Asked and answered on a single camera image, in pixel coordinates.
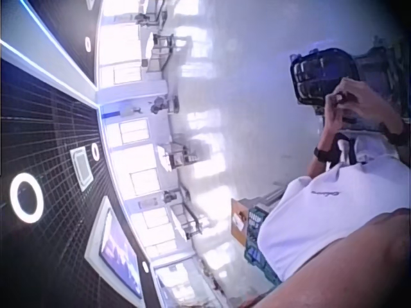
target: hand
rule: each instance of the hand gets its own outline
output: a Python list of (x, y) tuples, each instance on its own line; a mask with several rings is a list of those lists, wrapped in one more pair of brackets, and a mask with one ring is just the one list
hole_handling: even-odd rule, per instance
[(324, 133), (335, 135), (342, 127), (342, 113), (343, 110), (337, 108), (337, 99), (334, 94), (326, 96), (326, 106), (324, 116), (326, 122), (324, 124)]
[(384, 122), (387, 112), (391, 112), (391, 106), (377, 93), (375, 93), (365, 82), (342, 78), (335, 88), (333, 94), (350, 93), (355, 96), (356, 101), (348, 101), (338, 104), (339, 108), (349, 109), (364, 119), (372, 119)]

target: dark tiled ceiling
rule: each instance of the dark tiled ceiling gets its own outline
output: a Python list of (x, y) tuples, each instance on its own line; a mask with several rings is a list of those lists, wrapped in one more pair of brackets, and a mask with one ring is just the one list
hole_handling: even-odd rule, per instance
[[(23, 0), (29, 2), (48, 30), (58, 40), (79, 68), (94, 83), (96, 32), (101, 0), (92, 10), (86, 0)], [(91, 52), (85, 49), (85, 37), (91, 41)]]
[[(100, 150), (98, 162), (91, 154), (94, 142)], [(94, 176), (84, 192), (69, 153), (80, 146), (86, 147)], [(44, 213), (34, 224), (20, 221), (10, 206), (10, 183), (22, 172), (36, 178), (44, 195)], [(0, 193), (2, 307), (131, 307), (84, 259), (92, 224), (107, 195), (137, 258), (148, 262), (116, 197), (97, 112), (4, 61)], [(160, 307), (150, 274), (140, 262), (139, 267), (146, 306)]]

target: floor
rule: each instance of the floor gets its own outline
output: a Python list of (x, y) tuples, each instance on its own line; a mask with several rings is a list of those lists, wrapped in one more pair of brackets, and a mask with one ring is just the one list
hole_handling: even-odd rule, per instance
[(367, 1), (176, 0), (165, 34), (179, 48), (168, 64), (175, 138), (201, 162), (179, 171), (195, 210), (205, 216), (194, 244), (233, 307), (270, 288), (230, 234), (230, 199), (254, 198), (305, 173), (320, 122), (297, 104), (290, 55), (339, 47), (361, 54), (379, 35), (399, 31)]

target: wrist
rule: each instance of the wrist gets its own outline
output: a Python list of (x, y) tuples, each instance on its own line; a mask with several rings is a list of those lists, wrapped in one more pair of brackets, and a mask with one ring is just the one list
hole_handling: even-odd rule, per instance
[(381, 122), (387, 127), (390, 133), (395, 135), (399, 135), (404, 129), (402, 118), (392, 107), (386, 109), (381, 118)]
[(321, 151), (326, 151), (326, 152), (331, 150), (331, 147), (333, 145), (333, 141), (335, 138), (335, 134), (336, 134), (335, 132), (332, 132), (330, 130), (324, 130), (321, 134), (321, 138), (320, 138), (317, 148)]

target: black watch strap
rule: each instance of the black watch strap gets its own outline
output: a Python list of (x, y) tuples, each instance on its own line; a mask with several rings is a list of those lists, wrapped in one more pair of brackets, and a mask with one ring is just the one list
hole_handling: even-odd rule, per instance
[(405, 123), (404, 121), (403, 131), (399, 135), (396, 135), (395, 133), (390, 133), (390, 131), (385, 125), (383, 125), (383, 132), (387, 137), (388, 141), (395, 146), (404, 146), (410, 140), (410, 125)]
[(326, 152), (326, 151), (322, 151), (322, 150), (319, 150), (318, 148), (315, 148), (314, 149), (314, 155), (315, 155), (315, 157), (317, 157), (319, 162), (326, 163), (326, 162), (329, 161), (329, 159), (328, 159), (329, 155), (328, 155), (328, 152)]

